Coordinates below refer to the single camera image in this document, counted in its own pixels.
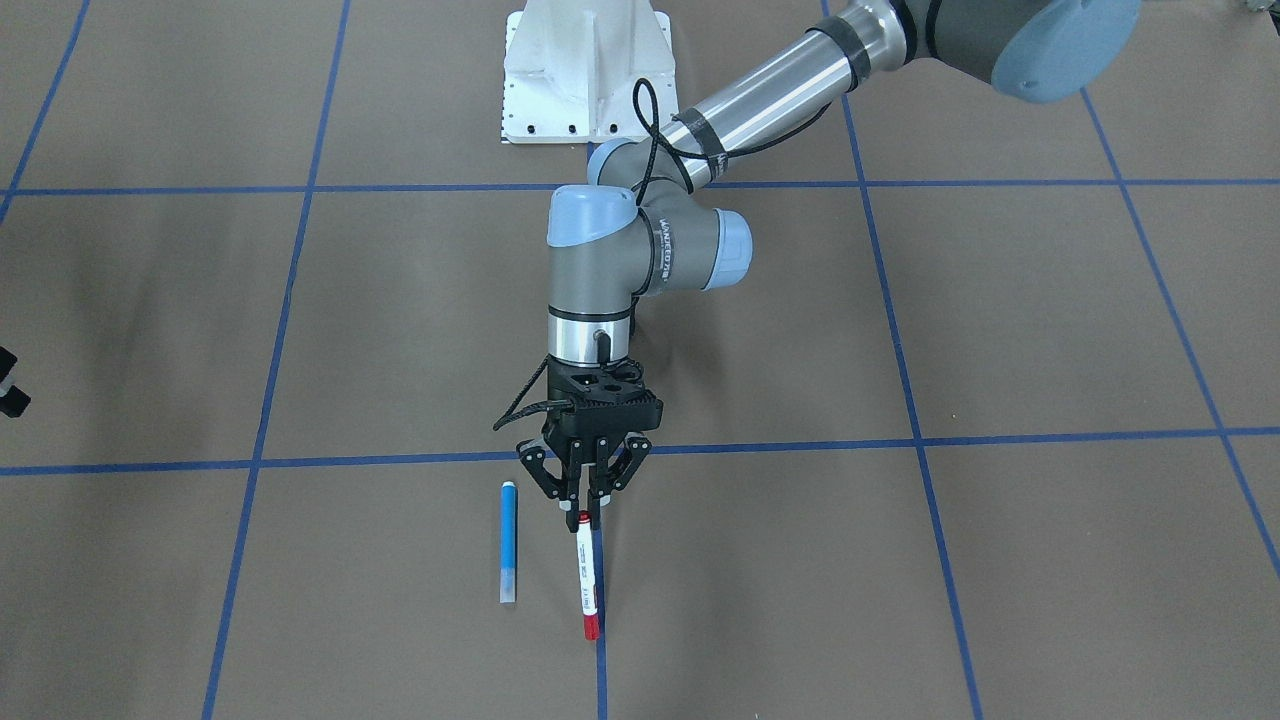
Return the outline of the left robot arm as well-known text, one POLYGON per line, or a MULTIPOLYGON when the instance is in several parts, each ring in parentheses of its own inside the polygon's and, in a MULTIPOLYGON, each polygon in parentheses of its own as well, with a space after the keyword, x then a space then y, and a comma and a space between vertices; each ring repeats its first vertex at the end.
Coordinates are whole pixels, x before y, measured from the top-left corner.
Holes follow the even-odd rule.
POLYGON ((643 138, 603 143, 582 184, 550 197, 547 397, 518 460, 575 533, 623 489, 650 451, 663 404, 630 355, 640 299, 739 283, 753 259, 745 219, 695 191, 818 122, 877 73, 940 61, 1024 102, 1084 88, 1120 54, 1138 1, 851 1, 768 61, 662 120, 637 109, 643 138))

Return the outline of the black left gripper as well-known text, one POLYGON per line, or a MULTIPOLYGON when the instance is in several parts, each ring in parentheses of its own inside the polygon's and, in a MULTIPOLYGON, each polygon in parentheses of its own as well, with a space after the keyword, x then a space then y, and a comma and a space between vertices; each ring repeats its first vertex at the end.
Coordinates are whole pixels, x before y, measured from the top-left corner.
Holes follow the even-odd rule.
POLYGON ((605 501, 631 482, 652 451, 643 433, 659 427, 663 402, 648 388, 639 363, 549 363, 547 400, 550 406, 541 439, 518 445, 518 460, 541 492, 564 511, 568 530, 580 527, 581 464, 590 464, 588 512, 591 529, 599 530, 605 501), (558 477, 545 466, 552 454, 559 459, 558 477))

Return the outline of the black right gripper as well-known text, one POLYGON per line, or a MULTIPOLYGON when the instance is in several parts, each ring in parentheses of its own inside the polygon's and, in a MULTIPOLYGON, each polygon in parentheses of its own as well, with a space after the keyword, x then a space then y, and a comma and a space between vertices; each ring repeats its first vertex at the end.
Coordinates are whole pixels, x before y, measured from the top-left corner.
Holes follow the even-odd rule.
POLYGON ((31 396, 15 383, 13 372, 17 363, 17 355, 0 347, 1 414, 8 418, 22 416, 31 404, 31 396))

